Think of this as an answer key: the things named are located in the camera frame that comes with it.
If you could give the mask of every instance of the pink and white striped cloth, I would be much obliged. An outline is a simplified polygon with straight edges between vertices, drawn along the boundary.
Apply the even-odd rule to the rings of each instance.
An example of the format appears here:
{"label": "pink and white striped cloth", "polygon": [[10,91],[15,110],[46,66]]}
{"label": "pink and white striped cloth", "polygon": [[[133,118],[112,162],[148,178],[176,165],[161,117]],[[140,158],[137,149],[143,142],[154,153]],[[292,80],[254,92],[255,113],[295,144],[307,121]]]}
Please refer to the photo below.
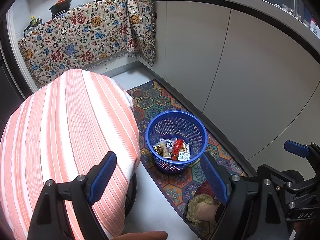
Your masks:
{"label": "pink and white striped cloth", "polygon": [[[124,228],[124,203],[140,162],[132,98],[113,79],[72,69],[31,95],[10,117],[0,144],[0,202],[17,240],[27,239],[32,212],[44,183],[72,181],[108,151],[117,166],[93,209],[107,236]],[[83,239],[73,212],[76,239]]]}

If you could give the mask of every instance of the blue plastic basket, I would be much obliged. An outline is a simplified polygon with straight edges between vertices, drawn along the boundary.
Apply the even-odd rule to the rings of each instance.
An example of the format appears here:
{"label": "blue plastic basket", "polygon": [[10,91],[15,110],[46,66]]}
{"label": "blue plastic basket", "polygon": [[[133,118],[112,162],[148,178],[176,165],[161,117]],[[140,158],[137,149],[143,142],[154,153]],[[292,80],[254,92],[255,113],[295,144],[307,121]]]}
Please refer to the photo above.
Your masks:
{"label": "blue plastic basket", "polygon": [[[170,161],[157,154],[153,145],[160,138],[181,138],[190,143],[191,159],[185,162]],[[198,118],[183,111],[167,111],[151,120],[146,131],[146,142],[157,166],[167,173],[182,171],[198,159],[207,146],[207,131]]]}

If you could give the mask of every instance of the patterned floor mat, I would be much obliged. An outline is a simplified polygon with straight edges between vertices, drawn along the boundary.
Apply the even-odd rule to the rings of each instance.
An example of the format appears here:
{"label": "patterned floor mat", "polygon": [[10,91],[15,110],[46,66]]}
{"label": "patterned floor mat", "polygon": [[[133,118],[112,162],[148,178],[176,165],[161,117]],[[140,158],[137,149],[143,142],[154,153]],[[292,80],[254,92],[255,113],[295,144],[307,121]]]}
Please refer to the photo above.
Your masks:
{"label": "patterned floor mat", "polygon": [[[141,162],[166,199],[182,217],[189,200],[195,195],[199,185],[206,180],[200,161],[198,159],[179,174],[163,173],[155,165],[152,154],[148,150],[145,134],[149,122],[158,114],[170,110],[188,111],[157,80],[133,88],[128,93],[134,99],[134,117],[139,128]],[[226,149],[210,132],[207,131],[207,133],[206,151],[209,151],[216,162],[225,166],[231,174],[246,176]],[[188,225],[202,240],[208,239],[215,226],[209,222]]]}

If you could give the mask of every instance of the white floor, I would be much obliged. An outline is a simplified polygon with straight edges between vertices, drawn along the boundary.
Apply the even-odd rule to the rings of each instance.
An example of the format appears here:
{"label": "white floor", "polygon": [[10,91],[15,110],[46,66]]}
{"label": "white floor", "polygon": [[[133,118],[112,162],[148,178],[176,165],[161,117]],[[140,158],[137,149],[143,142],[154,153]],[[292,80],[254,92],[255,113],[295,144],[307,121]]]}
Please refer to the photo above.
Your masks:
{"label": "white floor", "polygon": [[[137,87],[154,77],[144,68],[136,68],[113,77],[126,90]],[[196,234],[161,193],[142,163],[137,170],[137,197],[125,220],[123,233],[166,231],[168,240],[198,240]]]}

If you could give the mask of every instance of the basket rim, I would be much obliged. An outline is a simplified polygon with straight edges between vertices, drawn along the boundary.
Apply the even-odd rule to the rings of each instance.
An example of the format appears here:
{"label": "basket rim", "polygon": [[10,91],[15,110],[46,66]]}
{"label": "basket rim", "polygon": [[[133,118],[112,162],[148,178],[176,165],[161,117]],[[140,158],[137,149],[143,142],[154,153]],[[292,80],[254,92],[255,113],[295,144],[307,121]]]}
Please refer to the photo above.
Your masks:
{"label": "basket rim", "polygon": [[[161,157],[159,154],[157,154],[157,153],[155,152],[155,150],[153,149],[152,145],[151,145],[150,142],[149,142],[148,134],[149,134],[149,130],[150,130],[151,124],[152,124],[158,117],[160,117],[161,115],[168,114],[168,113],[179,113],[179,114],[188,115],[188,116],[196,119],[196,120],[199,122],[199,124],[201,125],[202,129],[204,130],[204,140],[205,140],[205,143],[204,143],[202,149],[200,150],[200,152],[199,152],[196,156],[194,156],[193,158],[191,158],[191,159],[188,160],[188,161],[177,162],[177,161],[167,160],[167,159]],[[155,116],[155,117],[151,120],[151,122],[148,124],[145,138],[146,138],[146,142],[147,142],[149,151],[152,153],[152,155],[153,155],[154,157],[156,157],[157,159],[161,160],[161,161],[164,162],[164,163],[167,163],[167,164],[170,164],[170,165],[175,165],[175,166],[188,165],[188,164],[193,163],[194,161],[196,161],[198,158],[200,158],[201,154],[204,152],[205,148],[207,147],[207,141],[208,141],[207,130],[206,130],[206,128],[204,127],[203,123],[202,123],[197,117],[195,117],[193,114],[190,114],[190,113],[188,113],[188,112],[179,111],[179,110],[166,111],[166,112],[160,113],[160,114],[158,114],[157,116]]]}

